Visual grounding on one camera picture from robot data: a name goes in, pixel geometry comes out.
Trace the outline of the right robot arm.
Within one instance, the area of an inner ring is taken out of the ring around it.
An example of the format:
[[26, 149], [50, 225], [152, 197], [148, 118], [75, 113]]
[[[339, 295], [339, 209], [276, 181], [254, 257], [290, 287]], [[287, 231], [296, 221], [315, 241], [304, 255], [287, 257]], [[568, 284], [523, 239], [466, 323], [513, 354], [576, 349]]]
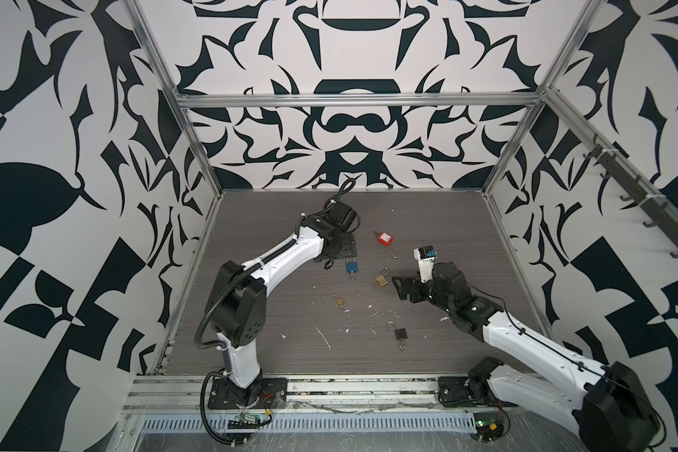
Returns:
[[660, 446], [668, 429], [630, 367], [605, 365], [527, 327], [504, 299], [467, 282], [453, 263], [422, 260], [417, 275], [395, 276], [399, 299], [427, 301], [460, 331], [536, 371], [526, 377], [491, 357], [474, 369], [502, 402], [564, 427], [589, 451], [646, 451]]

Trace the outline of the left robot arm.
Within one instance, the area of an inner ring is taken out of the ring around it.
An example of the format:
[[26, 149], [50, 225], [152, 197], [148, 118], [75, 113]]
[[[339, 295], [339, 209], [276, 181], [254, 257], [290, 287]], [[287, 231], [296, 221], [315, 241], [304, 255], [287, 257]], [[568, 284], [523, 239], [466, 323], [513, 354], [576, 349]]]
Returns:
[[356, 256], [354, 232], [361, 218], [343, 202], [354, 186], [356, 180], [348, 178], [322, 209], [303, 214], [277, 246], [242, 264], [229, 260], [220, 267], [193, 342], [200, 350], [222, 353], [232, 388], [248, 390], [261, 379], [256, 338], [265, 327], [272, 291], [308, 262], [322, 263], [328, 270]]

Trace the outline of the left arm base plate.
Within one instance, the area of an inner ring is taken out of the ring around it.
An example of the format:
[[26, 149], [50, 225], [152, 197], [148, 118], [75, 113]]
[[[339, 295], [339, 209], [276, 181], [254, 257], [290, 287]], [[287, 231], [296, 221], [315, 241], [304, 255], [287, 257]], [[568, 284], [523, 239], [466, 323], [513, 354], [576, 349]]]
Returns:
[[210, 410], [233, 410], [263, 406], [263, 400], [270, 397], [284, 401], [288, 389], [288, 379], [257, 378], [247, 388], [241, 388], [228, 379], [212, 382], [208, 405]]

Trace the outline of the blue padlock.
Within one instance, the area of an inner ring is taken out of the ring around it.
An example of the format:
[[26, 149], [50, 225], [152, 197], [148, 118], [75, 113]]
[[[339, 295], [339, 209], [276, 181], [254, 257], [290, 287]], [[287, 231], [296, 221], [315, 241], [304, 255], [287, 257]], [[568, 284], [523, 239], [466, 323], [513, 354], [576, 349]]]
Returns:
[[356, 280], [356, 276], [359, 272], [359, 267], [355, 257], [346, 258], [346, 272], [348, 274], [348, 277], [350, 277], [352, 281]]

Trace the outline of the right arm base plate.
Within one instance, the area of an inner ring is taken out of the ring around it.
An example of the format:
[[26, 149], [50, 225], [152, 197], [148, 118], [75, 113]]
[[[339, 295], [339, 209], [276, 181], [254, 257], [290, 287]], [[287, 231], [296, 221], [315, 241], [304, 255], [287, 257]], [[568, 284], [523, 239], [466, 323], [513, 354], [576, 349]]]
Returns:
[[445, 408], [498, 408], [516, 407], [516, 404], [499, 400], [487, 380], [478, 377], [439, 377], [437, 399]]

